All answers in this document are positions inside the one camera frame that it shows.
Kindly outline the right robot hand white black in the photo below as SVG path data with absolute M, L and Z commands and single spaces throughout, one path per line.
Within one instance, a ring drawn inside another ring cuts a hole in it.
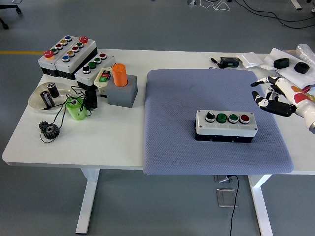
M 259 84 L 270 83 L 266 96 L 262 97 L 253 91 L 252 96 L 260 109 L 289 117 L 295 113 L 305 120 L 306 127 L 313 132 L 315 129 L 315 104 L 294 83 L 284 77 L 265 77 L 251 84 L 251 87 Z

